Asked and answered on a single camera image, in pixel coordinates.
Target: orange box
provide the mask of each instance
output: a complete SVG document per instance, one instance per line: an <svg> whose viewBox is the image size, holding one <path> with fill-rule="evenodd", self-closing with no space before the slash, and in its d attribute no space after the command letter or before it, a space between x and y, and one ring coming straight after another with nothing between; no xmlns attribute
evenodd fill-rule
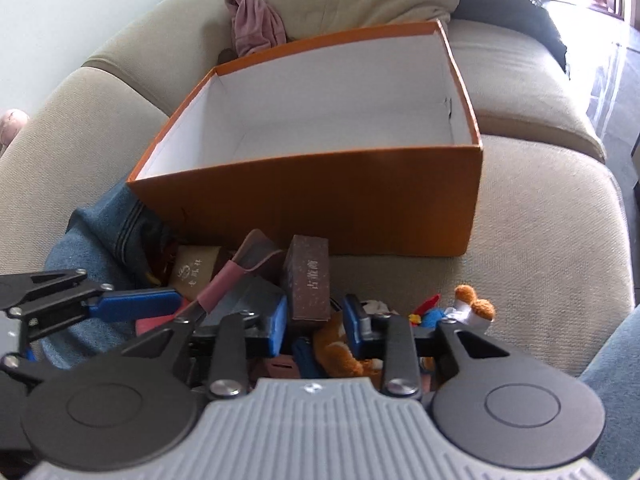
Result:
<svg viewBox="0 0 640 480"><path fill-rule="evenodd" d="M215 67L128 178L192 244L253 228L333 254L466 251L482 143L439 22L295 41Z"/></svg>

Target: glossy floor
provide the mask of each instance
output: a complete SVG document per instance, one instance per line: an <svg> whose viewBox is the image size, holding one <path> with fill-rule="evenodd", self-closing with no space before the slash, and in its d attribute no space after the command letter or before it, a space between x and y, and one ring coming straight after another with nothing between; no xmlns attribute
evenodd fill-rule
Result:
<svg viewBox="0 0 640 480"><path fill-rule="evenodd" d="M640 133L640 32L596 10L551 2L549 13L568 49L575 97L607 150L607 166L622 190L631 260L640 302L638 180L631 151Z"/></svg>

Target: blue jeans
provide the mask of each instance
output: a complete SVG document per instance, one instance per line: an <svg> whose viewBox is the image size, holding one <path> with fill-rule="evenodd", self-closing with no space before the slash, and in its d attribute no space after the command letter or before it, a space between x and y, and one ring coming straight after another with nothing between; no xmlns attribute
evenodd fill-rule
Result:
<svg viewBox="0 0 640 480"><path fill-rule="evenodd" d="M77 209L46 270L83 268L116 290L152 286L147 255L160 253L170 234L120 182L95 206ZM69 368L133 337L131 323L89 319L43 340L46 356ZM607 410L607 427L593 461L614 480L640 467L640 308L618 327L580 377Z"/></svg>

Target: beige sofa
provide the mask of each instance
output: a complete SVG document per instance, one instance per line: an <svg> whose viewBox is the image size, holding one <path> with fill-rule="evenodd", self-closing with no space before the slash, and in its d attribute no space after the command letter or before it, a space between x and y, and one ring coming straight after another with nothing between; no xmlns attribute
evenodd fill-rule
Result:
<svg viewBox="0 0 640 480"><path fill-rule="evenodd" d="M633 305L626 222L603 147L535 40L456 21L449 39L484 134L468 251L336 256L334 294L407 312L469 282L497 306L495 336L579 373ZM228 46L223 0L165 0L62 82L0 159L0 272L40 268L73 209L133 167Z"/></svg>

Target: pink cloth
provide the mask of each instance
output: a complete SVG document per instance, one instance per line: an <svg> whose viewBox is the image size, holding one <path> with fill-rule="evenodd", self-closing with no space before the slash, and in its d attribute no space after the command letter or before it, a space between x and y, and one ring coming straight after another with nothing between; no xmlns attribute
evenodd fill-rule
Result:
<svg viewBox="0 0 640 480"><path fill-rule="evenodd" d="M231 40L238 57L287 43L284 24L264 0L225 0L231 13Z"/></svg>

